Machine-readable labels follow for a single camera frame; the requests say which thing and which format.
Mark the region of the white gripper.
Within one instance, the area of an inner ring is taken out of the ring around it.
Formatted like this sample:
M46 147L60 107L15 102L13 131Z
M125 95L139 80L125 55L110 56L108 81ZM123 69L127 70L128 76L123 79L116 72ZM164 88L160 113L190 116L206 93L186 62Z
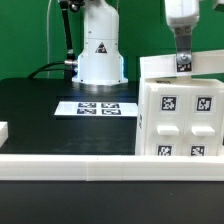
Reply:
M192 30L199 21L199 0L164 0L166 23L174 31L179 65L192 61Z

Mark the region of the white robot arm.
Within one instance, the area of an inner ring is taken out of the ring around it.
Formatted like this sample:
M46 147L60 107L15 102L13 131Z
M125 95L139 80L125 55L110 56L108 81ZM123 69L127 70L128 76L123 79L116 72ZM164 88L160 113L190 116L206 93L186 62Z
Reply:
M84 0L84 49L78 56L74 84L110 87L126 84L118 51L119 14L105 0ZM165 0L166 22L173 31L176 64L192 62L192 29L199 20L199 0Z

